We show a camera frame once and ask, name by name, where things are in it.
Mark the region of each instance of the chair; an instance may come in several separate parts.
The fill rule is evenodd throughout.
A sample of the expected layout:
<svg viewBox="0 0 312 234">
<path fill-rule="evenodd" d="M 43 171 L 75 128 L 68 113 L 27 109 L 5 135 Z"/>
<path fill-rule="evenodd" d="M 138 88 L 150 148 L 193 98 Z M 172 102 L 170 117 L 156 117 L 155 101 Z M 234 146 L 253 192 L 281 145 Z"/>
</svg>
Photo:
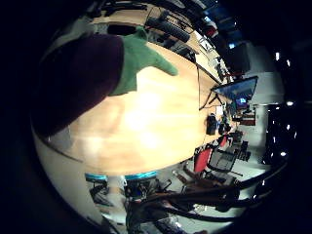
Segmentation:
<svg viewBox="0 0 312 234">
<path fill-rule="evenodd" d="M 194 157 L 194 173 L 202 172 L 209 162 L 213 153 L 212 148 L 207 148 Z"/>
</svg>

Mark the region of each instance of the stand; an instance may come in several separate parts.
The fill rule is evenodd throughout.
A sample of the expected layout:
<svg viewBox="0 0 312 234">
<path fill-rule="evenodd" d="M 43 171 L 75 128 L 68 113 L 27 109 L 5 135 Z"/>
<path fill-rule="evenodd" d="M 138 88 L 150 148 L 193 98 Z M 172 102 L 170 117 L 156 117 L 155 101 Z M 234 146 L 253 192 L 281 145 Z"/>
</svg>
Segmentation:
<svg viewBox="0 0 312 234">
<path fill-rule="evenodd" d="M 221 105 L 223 105 L 223 102 L 221 101 L 221 99 L 220 99 L 220 97 L 218 96 L 218 94 L 215 94 L 215 95 L 214 95 L 214 98 L 213 98 L 210 102 L 208 102 L 208 104 L 213 103 L 214 100 L 216 100 L 216 99 L 220 102 Z"/>
</svg>

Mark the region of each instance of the ceiling light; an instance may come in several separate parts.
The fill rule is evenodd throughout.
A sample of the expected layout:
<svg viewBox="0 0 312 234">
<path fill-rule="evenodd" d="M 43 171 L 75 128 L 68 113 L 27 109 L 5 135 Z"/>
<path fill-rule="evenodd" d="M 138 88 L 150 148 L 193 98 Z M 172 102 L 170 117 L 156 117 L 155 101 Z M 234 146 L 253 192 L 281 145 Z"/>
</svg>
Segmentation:
<svg viewBox="0 0 312 234">
<path fill-rule="evenodd" d="M 287 106 L 292 106 L 292 105 L 293 105 L 293 101 L 291 101 L 291 100 L 287 101 L 287 102 L 286 102 L 286 105 L 287 105 Z"/>
<path fill-rule="evenodd" d="M 275 60 L 279 60 L 279 59 L 280 59 L 280 53 L 277 52 L 277 53 L 275 53 Z"/>
<path fill-rule="evenodd" d="M 181 226 L 182 226 L 179 222 L 176 222 L 175 225 L 176 225 L 177 227 L 179 227 L 179 228 L 181 228 Z"/>
</svg>

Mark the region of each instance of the floor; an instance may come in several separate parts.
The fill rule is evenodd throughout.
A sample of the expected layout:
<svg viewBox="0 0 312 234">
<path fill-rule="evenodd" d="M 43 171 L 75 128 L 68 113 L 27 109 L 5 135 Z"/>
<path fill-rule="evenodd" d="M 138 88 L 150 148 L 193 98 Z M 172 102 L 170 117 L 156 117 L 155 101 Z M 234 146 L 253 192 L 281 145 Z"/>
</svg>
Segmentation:
<svg viewBox="0 0 312 234">
<path fill-rule="evenodd" d="M 184 165 L 185 165 L 185 162 L 172 165 L 170 167 L 167 167 L 165 169 L 158 171 L 157 178 L 160 180 L 162 186 L 165 186 L 166 184 L 168 184 L 168 180 L 170 180 L 172 184 L 168 187 L 168 190 L 180 192 L 183 184 L 181 181 L 179 181 L 176 178 L 176 176 L 173 174 L 173 171 L 177 171 L 181 175 L 183 175 L 185 178 L 191 179 L 183 171 Z M 187 168 L 192 170 L 193 167 L 194 167 L 193 161 L 190 161 L 190 160 L 187 161 Z M 254 195 L 254 187 L 242 190 L 240 193 L 239 199 L 251 198 L 253 195 Z M 199 206 L 196 209 L 196 212 L 199 215 L 220 216 L 220 217 L 238 216 L 243 211 L 244 209 L 232 208 L 226 213 L 221 213 L 221 212 L 218 212 L 215 209 L 215 207 L 204 207 L 204 206 Z M 215 234 L 215 233 L 220 232 L 223 228 L 225 228 L 227 225 L 230 224 L 230 222 L 219 223 L 219 222 L 199 221 L 199 220 L 189 219 L 186 217 L 176 216 L 176 215 L 173 216 L 172 218 L 173 219 L 171 220 L 171 223 L 173 223 L 174 225 L 180 226 L 187 233 L 194 233 L 196 231 L 207 230 L 210 234 Z M 143 224 L 143 226 L 145 226 L 146 230 L 149 229 L 150 233 L 158 233 L 157 229 L 151 228 L 150 223 L 145 223 Z M 124 226 L 116 226 L 116 227 L 118 227 L 121 233 L 127 233 Z"/>
</svg>

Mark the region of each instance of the desk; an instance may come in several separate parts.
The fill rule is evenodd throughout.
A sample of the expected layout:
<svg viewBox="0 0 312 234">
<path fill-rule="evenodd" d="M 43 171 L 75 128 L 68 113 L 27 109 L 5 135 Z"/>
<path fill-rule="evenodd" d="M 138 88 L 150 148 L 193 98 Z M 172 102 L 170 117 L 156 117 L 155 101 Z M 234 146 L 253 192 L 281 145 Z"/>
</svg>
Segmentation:
<svg viewBox="0 0 312 234">
<path fill-rule="evenodd" d="M 153 8 L 152 5 L 147 5 L 147 11 L 143 10 L 122 10 L 117 11 L 110 17 L 99 17 L 95 18 L 92 23 L 107 23 L 107 24 L 119 24 L 119 25 L 128 25 L 128 26 L 137 26 L 144 25 L 147 19 L 148 13 Z M 155 7 L 150 12 L 150 17 L 158 18 L 160 16 L 160 11 Z M 195 35 L 195 32 L 190 34 L 190 38 L 186 43 L 183 43 L 188 49 L 192 50 L 194 53 L 200 53 L 200 47 Z"/>
<path fill-rule="evenodd" d="M 147 45 L 174 64 L 179 74 L 146 67 L 137 74 L 137 92 L 107 97 L 69 126 L 73 145 L 66 153 L 83 160 L 87 173 L 117 176 L 159 170 L 190 158 L 203 142 L 207 113 L 215 107 L 198 110 L 195 64 Z M 201 80 L 204 99 L 215 81 L 206 73 Z M 206 136 L 206 141 L 218 137 Z"/>
</svg>

